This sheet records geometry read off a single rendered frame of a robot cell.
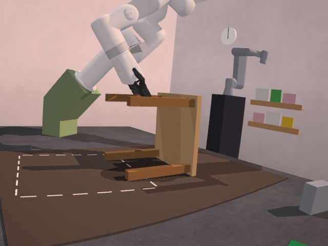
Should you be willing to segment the wooden stool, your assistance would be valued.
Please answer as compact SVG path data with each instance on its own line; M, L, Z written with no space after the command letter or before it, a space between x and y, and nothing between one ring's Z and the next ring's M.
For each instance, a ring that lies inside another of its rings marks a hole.
M157 107L155 148L104 152L105 160L157 156L168 163L126 169L128 181L182 173L196 176L202 96L159 92L152 97L133 96L140 95L106 94L105 101L127 102L130 107Z

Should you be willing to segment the brown floor mat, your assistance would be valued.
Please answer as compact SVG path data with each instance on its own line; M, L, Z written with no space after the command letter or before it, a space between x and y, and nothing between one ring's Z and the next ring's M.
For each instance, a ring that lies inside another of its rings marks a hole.
M198 151L196 176L128 181L125 169L168 163L156 157L106 161L103 155L154 148L0 151L8 246L61 246L110 236L211 208L288 179Z

